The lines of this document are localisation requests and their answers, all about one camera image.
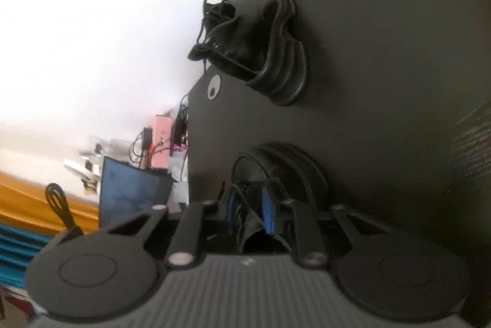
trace orange curtain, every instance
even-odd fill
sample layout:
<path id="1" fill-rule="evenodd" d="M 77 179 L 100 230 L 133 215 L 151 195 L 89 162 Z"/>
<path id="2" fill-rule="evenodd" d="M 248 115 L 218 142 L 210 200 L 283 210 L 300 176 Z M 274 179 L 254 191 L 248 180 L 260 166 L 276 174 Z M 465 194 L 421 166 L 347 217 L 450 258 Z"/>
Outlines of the orange curtain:
<path id="1" fill-rule="evenodd" d="M 73 218 L 83 232 L 87 234 L 97 230 L 98 207 L 74 197 L 67 198 Z M 48 205 L 44 188 L 1 173 L 0 223 L 50 236 L 65 229 L 62 221 Z"/>

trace teal fabric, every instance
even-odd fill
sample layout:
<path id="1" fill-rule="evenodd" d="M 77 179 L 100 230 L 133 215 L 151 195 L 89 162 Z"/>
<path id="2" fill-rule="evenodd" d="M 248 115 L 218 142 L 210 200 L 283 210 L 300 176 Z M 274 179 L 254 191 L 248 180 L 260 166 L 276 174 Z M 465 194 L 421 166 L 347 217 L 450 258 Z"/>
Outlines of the teal fabric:
<path id="1" fill-rule="evenodd" d="M 50 240 L 49 236 L 0 224 L 0 285 L 25 289 L 25 269 Z"/>

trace silver screw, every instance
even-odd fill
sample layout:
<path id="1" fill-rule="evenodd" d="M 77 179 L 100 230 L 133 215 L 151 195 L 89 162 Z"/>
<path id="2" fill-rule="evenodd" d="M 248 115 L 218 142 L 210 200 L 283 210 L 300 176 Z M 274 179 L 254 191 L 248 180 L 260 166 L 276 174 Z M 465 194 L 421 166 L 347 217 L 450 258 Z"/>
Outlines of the silver screw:
<path id="1" fill-rule="evenodd" d="M 327 263 L 328 257 L 321 252 L 311 252 L 303 258 L 303 263 L 309 267 L 319 267 Z"/>
<path id="2" fill-rule="evenodd" d="M 195 260 L 195 257 L 188 252 L 176 252 L 169 256 L 168 261 L 173 266 L 187 266 Z"/>

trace dark desk surface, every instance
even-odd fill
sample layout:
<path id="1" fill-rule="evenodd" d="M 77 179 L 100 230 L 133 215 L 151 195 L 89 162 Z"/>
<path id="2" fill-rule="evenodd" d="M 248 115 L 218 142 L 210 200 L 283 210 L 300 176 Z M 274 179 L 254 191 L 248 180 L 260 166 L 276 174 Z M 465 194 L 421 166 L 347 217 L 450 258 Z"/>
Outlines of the dark desk surface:
<path id="1" fill-rule="evenodd" d="M 296 3 L 310 63 L 296 104 L 276 107 L 221 73 L 208 100 L 214 67 L 191 91 L 191 199 L 216 197 L 240 151 L 286 141 L 323 166 L 333 202 L 489 256 L 489 0 Z M 489 273 L 476 280 L 491 288 Z"/>

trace pink box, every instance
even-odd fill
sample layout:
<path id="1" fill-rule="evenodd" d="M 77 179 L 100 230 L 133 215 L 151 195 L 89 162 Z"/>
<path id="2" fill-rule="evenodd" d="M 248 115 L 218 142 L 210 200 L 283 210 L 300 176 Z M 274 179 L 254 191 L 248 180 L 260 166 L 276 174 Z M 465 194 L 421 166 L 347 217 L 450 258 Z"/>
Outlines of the pink box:
<path id="1" fill-rule="evenodd" d="M 172 118 L 157 115 L 151 120 L 150 128 L 152 129 L 152 145 L 149 151 L 149 167 L 151 169 L 167 169 L 169 167 Z"/>

